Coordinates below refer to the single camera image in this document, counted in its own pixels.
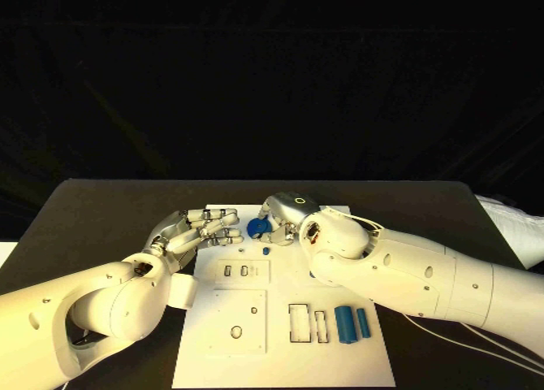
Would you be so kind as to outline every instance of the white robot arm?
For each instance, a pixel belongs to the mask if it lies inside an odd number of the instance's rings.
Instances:
[[[150,333],[165,305],[191,308],[196,280],[175,272],[196,248],[241,242],[237,222],[235,209],[178,211],[140,253],[0,296],[0,388],[55,388]]]
[[[320,282],[407,315],[470,324],[544,358],[544,275],[483,262],[332,208],[320,211],[296,193],[265,199],[258,218],[267,215],[278,228],[253,239],[287,245],[297,234]]]

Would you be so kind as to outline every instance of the cable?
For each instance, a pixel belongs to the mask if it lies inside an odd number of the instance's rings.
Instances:
[[[428,329],[425,329],[404,313],[402,313],[402,316],[405,317],[405,319],[422,330],[425,331],[427,333],[430,333],[433,336],[437,336],[440,339],[443,339],[444,341],[448,341],[448,343],[453,343],[456,345],[460,345],[460,347],[466,347],[469,349],[473,349],[474,351],[479,351],[479,352],[483,352],[483,353],[487,353],[490,356],[494,356],[496,358],[500,358],[503,359],[506,362],[509,363],[513,363],[516,366],[522,367],[522,368],[526,368],[526,370],[532,371],[535,374],[538,375],[542,375],[544,376],[544,372],[539,372],[538,370],[535,370],[532,367],[529,366],[525,366],[523,364],[520,364],[519,362],[516,362],[515,360],[509,359],[507,357],[502,356],[502,355],[497,355],[496,353],[490,352],[490,351],[486,351],[484,349],[480,349],[480,348],[476,348],[476,347],[471,347],[470,345],[467,344],[461,344],[460,342],[454,341],[454,340],[450,340],[447,339],[444,336],[441,335],[437,335],[437,333],[434,333],[433,331],[430,331]]]
[[[481,334],[476,329],[471,329],[469,325],[464,323],[460,323],[466,329],[473,332],[476,335],[479,335],[484,340],[487,340],[490,343],[493,343],[497,347],[503,348],[507,352],[510,352],[513,355],[516,355],[519,358],[525,359],[528,362],[530,362],[535,366],[538,366],[544,370],[544,364],[538,363],[535,360],[532,360],[529,357],[526,357],[522,353],[517,353],[513,349],[506,347],[503,344],[499,344],[492,338],[489,338],[484,334]]]
[[[350,214],[345,214],[340,211],[337,211],[336,209],[332,209],[332,207],[329,207],[329,206],[326,206],[326,209],[330,209],[335,213],[337,213],[339,215],[343,215],[348,218],[352,218],[352,219],[356,219],[358,221],[366,222],[376,230],[384,229],[384,226],[379,223],[375,223],[373,221],[371,221],[369,219],[356,217],[355,215],[350,215]]]

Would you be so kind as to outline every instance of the blue battery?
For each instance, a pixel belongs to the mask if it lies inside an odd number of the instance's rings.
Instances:
[[[349,306],[337,306],[333,309],[335,323],[337,325],[337,336],[342,344],[356,342],[355,322],[352,320],[352,311]]]
[[[371,331],[368,330],[365,309],[356,309],[356,319],[359,320],[362,338],[368,339],[371,337]]]

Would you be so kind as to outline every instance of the white paper sheet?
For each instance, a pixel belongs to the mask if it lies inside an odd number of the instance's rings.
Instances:
[[[238,245],[202,249],[196,255],[193,275],[199,279],[196,298],[183,321],[178,362],[172,388],[289,388],[289,387],[392,387],[394,377],[384,347],[373,304],[345,288],[325,286],[309,277],[309,267],[297,242],[286,247],[264,245],[247,237],[245,225],[257,215],[258,205],[206,205],[238,210],[244,242]],[[335,207],[348,212],[345,206]],[[261,249],[270,248],[268,255]],[[268,284],[215,284],[217,262],[267,260]],[[265,290],[265,353],[208,355],[202,340],[209,329],[211,296],[218,289]],[[290,343],[289,304],[309,304],[310,343]],[[350,306],[352,315],[365,309],[371,338],[340,344],[333,308]],[[314,311],[325,311],[327,339],[319,344],[314,334]]]

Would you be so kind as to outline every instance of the table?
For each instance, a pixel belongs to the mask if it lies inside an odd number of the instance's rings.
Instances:
[[[320,204],[417,234],[474,258],[522,269],[470,189],[456,182],[67,180],[55,188],[0,270],[0,295],[139,252],[157,221],[208,203],[260,204],[293,190]],[[185,268],[192,273],[192,262]],[[544,378],[437,339],[378,308],[398,388],[544,388]],[[183,311],[166,308],[152,334],[75,378],[67,390],[170,388]],[[502,353],[456,323],[417,320]]]

